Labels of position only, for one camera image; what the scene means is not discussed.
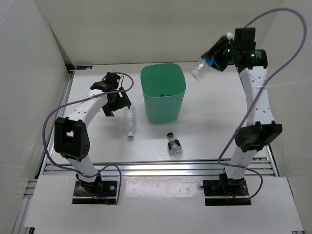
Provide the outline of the clear unlabelled plastic bottle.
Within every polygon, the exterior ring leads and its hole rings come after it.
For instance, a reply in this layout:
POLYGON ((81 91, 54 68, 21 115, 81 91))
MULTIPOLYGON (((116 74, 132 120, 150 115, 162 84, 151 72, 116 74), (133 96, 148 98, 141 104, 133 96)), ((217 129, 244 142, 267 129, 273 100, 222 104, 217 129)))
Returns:
POLYGON ((136 115, 134 109, 126 110, 125 127, 128 140, 134 140, 136 133, 136 115))

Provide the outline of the Aquarius blue label bottle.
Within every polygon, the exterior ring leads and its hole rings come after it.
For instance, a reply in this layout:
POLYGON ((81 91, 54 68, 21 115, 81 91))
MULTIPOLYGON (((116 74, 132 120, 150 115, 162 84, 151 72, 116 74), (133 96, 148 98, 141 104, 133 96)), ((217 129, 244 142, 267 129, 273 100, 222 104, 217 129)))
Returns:
MULTIPOLYGON (((227 37, 228 41, 234 39, 234 36, 231 32, 228 32, 225 36, 227 37)), ((213 68, 213 63, 214 58, 206 58, 206 59, 201 58, 200 62, 190 71, 190 74, 195 79, 201 80, 206 76, 208 70, 210 68, 213 68)))

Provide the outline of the Pocari Sweat blue bottle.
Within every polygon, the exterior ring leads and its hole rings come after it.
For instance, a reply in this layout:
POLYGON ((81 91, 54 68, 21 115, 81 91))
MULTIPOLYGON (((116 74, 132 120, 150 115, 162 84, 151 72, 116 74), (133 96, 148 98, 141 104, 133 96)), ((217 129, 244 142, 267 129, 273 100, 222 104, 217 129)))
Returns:
POLYGON ((159 95, 159 98, 165 98, 165 97, 172 97, 174 95, 170 95, 170 94, 161 94, 159 95))

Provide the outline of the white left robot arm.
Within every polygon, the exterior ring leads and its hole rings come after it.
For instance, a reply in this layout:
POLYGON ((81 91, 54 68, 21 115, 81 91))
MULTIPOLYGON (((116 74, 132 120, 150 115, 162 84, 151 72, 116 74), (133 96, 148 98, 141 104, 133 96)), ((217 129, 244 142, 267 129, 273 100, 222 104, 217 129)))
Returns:
POLYGON ((78 179, 86 182, 85 189, 91 195, 102 190, 101 181, 97 180, 98 170, 88 156, 90 140, 87 128, 95 115, 103 110, 107 117, 124 107, 131 107, 123 87, 96 82, 92 85, 85 101, 66 117, 55 121, 54 149, 77 170, 78 179))

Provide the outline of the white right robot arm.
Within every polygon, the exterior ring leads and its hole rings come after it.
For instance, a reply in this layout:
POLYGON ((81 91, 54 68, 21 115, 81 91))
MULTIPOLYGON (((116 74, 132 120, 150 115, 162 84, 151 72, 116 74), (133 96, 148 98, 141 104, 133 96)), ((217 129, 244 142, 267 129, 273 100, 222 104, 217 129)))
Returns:
POLYGON ((222 36, 202 59, 219 71, 234 65, 246 97, 247 117, 235 132, 234 154, 219 176, 219 190, 230 195, 241 185, 253 157, 281 134, 282 125, 275 122, 264 87, 268 66, 266 52, 255 48, 253 38, 240 42, 232 36, 222 36))

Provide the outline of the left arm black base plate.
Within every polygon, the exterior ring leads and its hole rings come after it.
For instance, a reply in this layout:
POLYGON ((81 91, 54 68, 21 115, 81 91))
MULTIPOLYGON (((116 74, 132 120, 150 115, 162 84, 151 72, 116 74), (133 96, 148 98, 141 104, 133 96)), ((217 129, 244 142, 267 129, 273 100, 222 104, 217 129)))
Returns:
POLYGON ((102 180, 95 187, 77 180, 75 182, 72 204, 115 205, 118 181, 102 180))

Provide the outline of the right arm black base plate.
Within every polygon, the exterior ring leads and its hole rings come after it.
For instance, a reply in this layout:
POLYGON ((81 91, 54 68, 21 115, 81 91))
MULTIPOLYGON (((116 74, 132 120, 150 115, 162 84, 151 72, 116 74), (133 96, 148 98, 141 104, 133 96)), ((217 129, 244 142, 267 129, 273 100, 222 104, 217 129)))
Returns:
POLYGON ((204 190, 206 206, 250 206, 246 180, 236 185, 227 185, 219 180, 201 180, 198 187, 204 190))

